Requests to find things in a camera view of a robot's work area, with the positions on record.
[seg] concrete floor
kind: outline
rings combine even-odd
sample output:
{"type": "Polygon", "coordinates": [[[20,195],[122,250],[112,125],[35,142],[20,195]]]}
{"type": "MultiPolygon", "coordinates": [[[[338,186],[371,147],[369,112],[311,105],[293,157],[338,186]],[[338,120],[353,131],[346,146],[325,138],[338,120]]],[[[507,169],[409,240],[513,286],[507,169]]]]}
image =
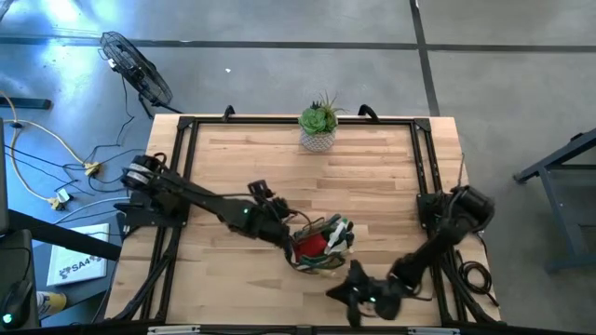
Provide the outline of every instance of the concrete floor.
{"type": "MultiPolygon", "coordinates": [[[[589,0],[419,0],[419,6],[428,43],[596,45],[596,4],[589,0]]],[[[17,0],[0,22],[0,37],[98,37],[106,30],[153,40],[416,41],[407,0],[17,0]]],[[[169,83],[172,106],[186,112],[222,113],[233,104],[240,114],[295,114],[326,89],[353,112],[368,103],[383,115],[429,115],[415,50],[145,47],[142,52],[169,83]]],[[[429,52],[429,60],[440,114],[456,119],[471,183],[497,203],[486,240],[503,319],[596,333],[596,269],[543,271],[545,261],[561,257],[563,240],[540,183],[519,186],[510,177],[594,127],[596,54],[441,51],[429,52]]],[[[57,131],[83,156],[96,144],[113,142],[126,120],[120,78],[96,47],[0,44],[0,64],[6,93],[54,101],[50,112],[20,110],[20,117],[57,131]]],[[[130,87],[129,111],[137,118],[124,147],[105,149],[99,158],[144,148],[151,122],[130,87]]],[[[18,147],[56,162],[72,161],[45,139],[26,129],[18,147]],[[34,144],[39,139],[43,144],[34,144]]],[[[130,158],[113,161],[104,178],[116,177],[130,158]]],[[[21,169],[44,194],[60,184],[21,169]]],[[[7,178],[11,208],[46,221],[62,215],[27,194],[11,167],[7,178]]],[[[112,196],[82,194],[77,203],[112,196]]],[[[80,310],[46,324],[82,322],[94,312],[88,305],[80,310]]]]}

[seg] black fan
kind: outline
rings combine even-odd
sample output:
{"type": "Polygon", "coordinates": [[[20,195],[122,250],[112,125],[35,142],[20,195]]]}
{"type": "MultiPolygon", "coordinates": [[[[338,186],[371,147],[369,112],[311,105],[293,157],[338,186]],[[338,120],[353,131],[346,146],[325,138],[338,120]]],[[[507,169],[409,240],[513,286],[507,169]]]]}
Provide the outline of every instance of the black fan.
{"type": "Polygon", "coordinates": [[[122,74],[139,92],[139,101],[149,117],[153,118],[143,102],[143,97],[153,106],[164,107],[178,114],[182,113],[169,107],[172,94],[168,84],[159,75],[156,66],[128,39],[120,33],[107,32],[102,34],[100,43],[112,70],[122,74]]]}

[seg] wooden table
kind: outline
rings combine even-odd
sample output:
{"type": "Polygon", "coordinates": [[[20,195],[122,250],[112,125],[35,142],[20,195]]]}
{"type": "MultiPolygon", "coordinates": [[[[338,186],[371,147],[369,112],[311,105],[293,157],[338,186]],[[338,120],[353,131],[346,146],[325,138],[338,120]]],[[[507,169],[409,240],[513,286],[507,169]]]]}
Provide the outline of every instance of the wooden table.
{"type": "MultiPolygon", "coordinates": [[[[148,154],[171,154],[178,118],[156,116],[148,154]]],[[[443,188],[449,190],[456,184],[462,154],[455,121],[431,117],[430,122],[443,188]]],[[[396,258],[427,240],[416,215],[414,198],[419,190],[407,127],[340,126],[335,144],[322,154],[308,152],[299,136],[297,125],[201,125],[191,181],[215,193],[237,193],[247,191],[247,183],[265,179],[291,208],[311,218],[342,213],[356,224],[352,257],[369,275],[380,278],[396,258]]],[[[427,164],[422,135],[420,141],[427,164]]],[[[467,183],[465,171],[463,182],[467,183]]],[[[428,174],[427,185],[432,192],[428,174]]],[[[305,221],[296,218],[292,223],[297,229],[305,221]]],[[[155,234],[156,228],[141,228],[125,241],[106,317],[120,312],[147,276],[155,234]]],[[[483,247],[474,237],[458,248],[465,260],[487,265],[483,247]]],[[[344,280],[346,271],[346,266],[338,269],[333,278],[298,273],[280,249],[230,233],[213,215],[192,207],[178,252],[168,323],[346,326],[345,306],[324,294],[344,280]]],[[[453,293],[445,282],[455,315],[453,293]]],[[[152,312],[161,284],[160,279],[152,312]]],[[[420,296],[432,295],[427,271],[420,296]]],[[[487,297],[475,298],[499,319],[487,297]]],[[[436,300],[404,300],[395,321],[363,319],[365,326],[439,323],[436,300]]]]}

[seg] red object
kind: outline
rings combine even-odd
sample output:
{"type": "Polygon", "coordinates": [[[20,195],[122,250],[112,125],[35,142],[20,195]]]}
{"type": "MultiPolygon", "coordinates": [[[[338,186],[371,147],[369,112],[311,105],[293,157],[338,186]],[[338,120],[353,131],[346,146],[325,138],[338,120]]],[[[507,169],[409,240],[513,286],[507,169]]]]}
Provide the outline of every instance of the red object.
{"type": "Polygon", "coordinates": [[[308,237],[306,240],[301,241],[299,245],[294,246],[294,254],[296,260],[304,256],[317,257],[325,252],[327,247],[327,241],[323,238],[322,234],[314,234],[308,237]]]}

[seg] potted plant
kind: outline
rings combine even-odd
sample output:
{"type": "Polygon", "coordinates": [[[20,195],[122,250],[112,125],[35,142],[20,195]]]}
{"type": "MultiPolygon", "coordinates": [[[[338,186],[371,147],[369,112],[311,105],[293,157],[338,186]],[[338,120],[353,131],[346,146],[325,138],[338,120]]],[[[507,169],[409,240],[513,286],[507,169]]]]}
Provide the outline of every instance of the potted plant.
{"type": "Polygon", "coordinates": [[[337,128],[336,112],[343,111],[342,108],[334,108],[335,99],[329,101],[320,95],[319,101],[313,101],[309,108],[306,108],[300,117],[300,142],[312,152],[322,152],[329,149],[335,140],[335,129],[337,128]]]}

